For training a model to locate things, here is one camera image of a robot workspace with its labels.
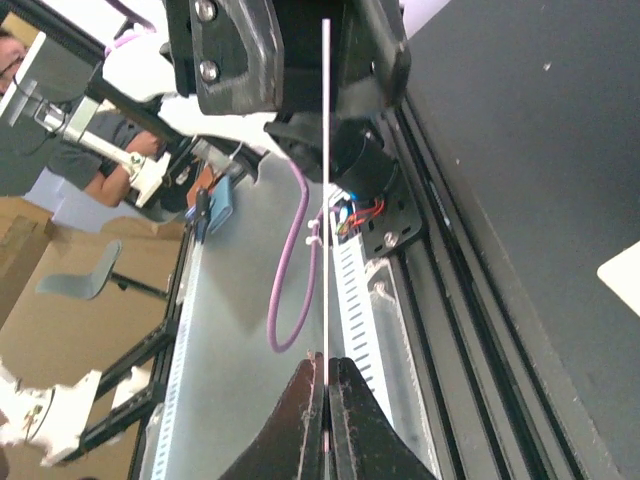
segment screw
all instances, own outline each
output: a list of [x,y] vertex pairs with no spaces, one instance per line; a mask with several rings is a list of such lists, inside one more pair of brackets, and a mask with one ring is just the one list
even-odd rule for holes
[[220,75],[220,70],[218,70],[218,66],[209,60],[205,60],[204,62],[200,62],[200,76],[207,83],[213,83],[218,79]]
[[387,232],[384,234],[384,245],[387,248],[393,248],[398,244],[398,234],[394,232]]
[[210,22],[218,15],[215,4],[209,0],[196,0],[196,15],[201,22]]

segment cable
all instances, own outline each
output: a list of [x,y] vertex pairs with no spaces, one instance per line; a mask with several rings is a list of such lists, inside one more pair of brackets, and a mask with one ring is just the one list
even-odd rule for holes
[[371,208],[358,210],[351,215],[338,227],[338,234],[347,235],[354,228],[373,220],[384,211],[385,201],[383,199],[375,199],[375,204]]
[[153,25],[153,23],[151,23],[149,20],[147,20],[143,16],[138,15],[136,12],[131,10],[129,7],[127,7],[120,0],[105,0],[105,1],[109,5],[111,5],[111,7],[113,7],[118,12],[120,12],[122,15],[124,15],[127,18],[127,20],[129,20],[131,23],[138,23],[138,24],[142,25],[145,29],[147,29],[147,30],[149,30],[151,32],[155,32],[156,31],[156,27],[155,27],[155,25]]
[[125,33],[123,33],[122,36],[116,38],[113,41],[113,45],[105,47],[105,49],[104,49],[105,58],[108,57],[115,50],[117,50],[120,47],[122,47],[123,45],[126,45],[127,43],[135,40],[136,38],[140,38],[143,35],[144,34],[138,33],[138,32],[129,32],[129,33],[125,32]]
[[[18,84],[18,82],[16,81],[16,77],[13,77],[13,83],[16,86],[16,88],[18,89],[18,91],[20,91],[20,93],[22,93],[23,95],[25,95],[28,99],[30,100],[37,100],[39,102],[38,108],[45,102],[44,99],[37,99],[31,95],[29,95],[27,92],[25,92],[22,87],[20,87],[20,85]],[[58,128],[56,128],[55,130],[53,130],[52,132],[48,132],[45,129],[45,135],[44,138],[42,139],[42,141],[32,150],[28,150],[26,152],[18,152],[18,151],[13,151],[14,155],[18,155],[21,157],[30,157],[32,155],[35,155],[49,140],[52,140],[54,138],[56,138],[58,136],[58,134],[60,133],[60,131],[62,130],[62,133],[64,134],[64,130],[67,128],[67,116],[69,115],[69,112],[71,110],[71,108],[73,108],[73,105],[71,105],[73,102],[73,100],[67,100],[64,102],[60,102],[59,104],[54,104],[53,102],[49,102],[51,105],[55,105],[58,108],[60,108],[63,113],[64,113],[64,119],[62,121],[62,123],[60,124],[60,126]]]
[[[25,90],[18,83],[18,80],[16,80],[16,76],[15,75],[13,76],[11,81],[15,85],[16,89],[22,95],[27,97],[28,100],[33,100],[33,101],[39,102],[38,107],[40,107],[45,102],[45,100],[43,98],[34,97],[33,95],[25,92]],[[69,113],[71,113],[71,109],[73,109],[73,104],[75,102],[77,102],[78,100],[80,100],[82,97],[84,97],[84,93],[81,93],[80,95],[78,95],[76,97],[73,97],[73,98],[71,98],[69,100],[61,100],[61,101],[58,101],[58,102],[48,102],[48,103],[50,103],[51,105],[55,105],[56,107],[58,107],[61,110],[63,110],[65,113],[69,114]]]
[[[313,242],[311,244],[311,264],[309,266],[307,292],[302,303],[302,309],[300,311],[298,323],[296,323],[289,338],[284,343],[279,344],[277,334],[277,319],[278,307],[280,305],[280,298],[282,296],[282,287],[284,285],[284,278],[287,273],[289,261],[291,260],[291,256],[293,254],[293,248],[295,247],[296,240],[298,238],[298,235],[300,234],[300,228],[304,223],[304,217],[309,207],[309,185],[307,185],[307,180],[305,179],[300,169],[296,166],[296,164],[293,163],[293,161],[287,159],[287,162],[289,162],[291,171],[296,177],[296,180],[298,180],[298,185],[300,186],[300,203],[298,204],[298,210],[296,211],[293,223],[291,225],[291,228],[289,229],[289,235],[287,236],[287,240],[284,244],[284,249],[282,250],[282,255],[280,256],[280,262],[278,263],[278,269],[273,281],[273,288],[271,289],[271,299],[269,300],[269,312],[267,314],[267,340],[269,341],[269,345],[271,346],[273,351],[276,353],[286,352],[291,347],[291,345],[293,345],[293,342],[295,342],[298,338],[298,335],[300,334],[300,331],[304,326],[304,322],[307,319],[307,315],[311,307],[311,299],[313,298],[313,290],[315,288],[316,260],[319,247],[318,242]],[[318,214],[316,220],[319,220],[321,216],[322,212]],[[319,222],[316,222],[315,226],[313,227],[312,235],[317,236],[320,229],[319,225]]]

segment stool seat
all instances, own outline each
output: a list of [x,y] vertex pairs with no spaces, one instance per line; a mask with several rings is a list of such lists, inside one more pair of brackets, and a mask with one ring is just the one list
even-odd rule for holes
[[91,300],[97,297],[111,278],[113,267],[122,252],[122,242],[114,240],[107,245],[102,258],[91,273],[72,275],[56,273],[43,278],[36,286],[37,293],[49,293]]

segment black clamp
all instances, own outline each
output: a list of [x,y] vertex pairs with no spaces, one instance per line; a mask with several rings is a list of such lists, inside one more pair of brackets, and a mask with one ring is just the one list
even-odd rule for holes
[[193,232],[196,242],[204,243],[209,223],[211,223],[211,195],[209,190],[201,188],[196,193],[196,210],[193,216]]
[[[349,358],[307,359],[253,443],[220,480],[435,480],[400,440]],[[329,433],[325,452],[324,434]]]

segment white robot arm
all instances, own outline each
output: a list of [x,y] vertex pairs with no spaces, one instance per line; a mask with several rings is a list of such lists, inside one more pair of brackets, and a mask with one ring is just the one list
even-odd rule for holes
[[67,114],[58,107],[42,103],[34,118],[50,132],[62,132],[66,140],[87,147],[124,167],[131,176],[131,187],[140,192],[136,206],[143,207],[162,185],[171,154],[167,152],[159,160],[155,160],[137,153],[128,153],[86,131],[98,107],[97,102],[85,98],[73,117],[68,119]]
[[[29,444],[41,449],[43,467],[64,460],[80,447],[101,377],[102,372],[91,370],[71,387],[22,388],[0,359],[0,411],[7,419],[0,426],[0,445]],[[133,367],[116,388],[112,410],[145,388],[149,378],[149,372]]]

